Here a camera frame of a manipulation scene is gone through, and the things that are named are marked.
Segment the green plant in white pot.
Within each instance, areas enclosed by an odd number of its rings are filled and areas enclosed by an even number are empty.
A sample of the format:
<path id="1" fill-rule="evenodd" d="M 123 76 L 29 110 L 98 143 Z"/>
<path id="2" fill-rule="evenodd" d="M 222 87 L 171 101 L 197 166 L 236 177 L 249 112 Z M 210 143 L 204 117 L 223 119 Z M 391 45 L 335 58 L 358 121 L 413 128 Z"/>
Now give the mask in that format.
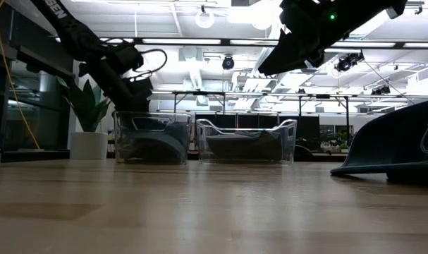
<path id="1" fill-rule="evenodd" d="M 70 158 L 81 160 L 106 159 L 108 134 L 98 127 L 106 116 L 111 100 L 102 97 L 101 88 L 90 78 L 83 78 L 80 86 L 75 80 L 57 78 L 63 98 L 80 125 L 80 131 L 70 134 Z"/>

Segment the clear plastic bin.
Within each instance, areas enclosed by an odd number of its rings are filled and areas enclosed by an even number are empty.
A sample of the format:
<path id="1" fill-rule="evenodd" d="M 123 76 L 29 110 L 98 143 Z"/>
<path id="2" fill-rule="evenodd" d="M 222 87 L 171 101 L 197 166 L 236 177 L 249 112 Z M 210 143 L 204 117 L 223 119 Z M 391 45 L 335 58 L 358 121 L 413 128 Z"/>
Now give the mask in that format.
<path id="1" fill-rule="evenodd" d="M 288 119 L 273 128 L 220 128 L 207 119 L 196 121 L 197 146 L 199 160 L 206 163 L 217 164 L 292 164 L 295 154 L 295 139 L 297 133 L 297 121 Z M 245 159 L 219 159 L 209 149 L 206 138 L 212 135 L 224 135 L 227 133 L 268 131 L 279 133 L 282 141 L 283 158 L 280 161 L 245 160 Z"/>
<path id="2" fill-rule="evenodd" d="M 175 113 L 142 113 L 134 111 L 115 111 L 114 112 L 114 142 L 115 156 L 118 163 L 124 163 L 122 159 L 117 158 L 116 148 L 122 143 L 126 134 L 133 131 L 164 131 L 171 124 L 184 123 L 189 125 L 190 134 L 192 128 L 192 119 L 189 114 Z"/>

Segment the blue denim cap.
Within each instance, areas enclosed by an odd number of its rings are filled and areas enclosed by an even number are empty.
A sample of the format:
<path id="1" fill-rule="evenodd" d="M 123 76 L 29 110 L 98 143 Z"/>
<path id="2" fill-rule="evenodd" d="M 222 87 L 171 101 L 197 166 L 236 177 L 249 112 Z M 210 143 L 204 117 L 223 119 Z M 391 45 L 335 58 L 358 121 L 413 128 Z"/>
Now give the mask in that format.
<path id="1" fill-rule="evenodd" d="M 344 163 L 330 174 L 387 174 L 420 162 L 427 126 L 428 101 L 373 119 L 355 134 Z"/>
<path id="2" fill-rule="evenodd" d="M 126 134 L 116 155 L 126 164 L 186 164 L 189 142 L 189 125 L 175 123 L 164 131 Z"/>

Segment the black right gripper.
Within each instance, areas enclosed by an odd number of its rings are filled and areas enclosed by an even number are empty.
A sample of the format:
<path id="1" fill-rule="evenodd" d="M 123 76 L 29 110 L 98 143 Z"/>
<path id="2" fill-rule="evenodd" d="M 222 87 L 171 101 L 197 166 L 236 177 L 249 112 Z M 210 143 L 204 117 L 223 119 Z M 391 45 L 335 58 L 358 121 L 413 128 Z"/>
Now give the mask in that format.
<path id="1" fill-rule="evenodd" d="M 279 74 L 295 69 L 317 68 L 322 64 L 322 52 L 331 45 L 329 37 L 330 15 L 336 18 L 333 10 L 335 0 L 305 0 L 308 16 L 312 19 L 313 41 L 308 48 L 300 46 L 293 35 L 305 36 L 305 12 L 300 0 L 283 0 L 280 21 L 292 34 L 280 34 L 279 42 L 273 51 L 260 64 L 262 74 Z"/>

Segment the small green plant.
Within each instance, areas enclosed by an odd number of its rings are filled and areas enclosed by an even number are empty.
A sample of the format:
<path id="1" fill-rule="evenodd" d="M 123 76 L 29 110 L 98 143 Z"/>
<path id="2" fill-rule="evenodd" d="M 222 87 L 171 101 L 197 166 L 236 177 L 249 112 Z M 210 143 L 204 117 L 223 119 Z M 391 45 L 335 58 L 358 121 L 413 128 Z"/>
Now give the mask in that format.
<path id="1" fill-rule="evenodd" d="M 348 153 L 349 146 L 348 146 L 348 134 L 344 132 L 337 132 L 336 133 L 336 141 L 339 146 L 339 149 L 342 153 Z"/>

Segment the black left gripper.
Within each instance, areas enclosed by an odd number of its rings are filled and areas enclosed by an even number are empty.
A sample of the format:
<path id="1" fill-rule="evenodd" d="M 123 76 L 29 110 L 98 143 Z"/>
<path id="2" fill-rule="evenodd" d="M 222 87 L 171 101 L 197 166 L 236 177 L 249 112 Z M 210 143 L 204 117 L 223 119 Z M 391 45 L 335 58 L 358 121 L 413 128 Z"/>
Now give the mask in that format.
<path id="1" fill-rule="evenodd" d="M 152 82 L 149 78 L 131 81 L 116 72 L 107 62 L 93 65 L 93 79 L 102 89 L 104 96 L 115 105 L 117 111 L 148 112 Z"/>

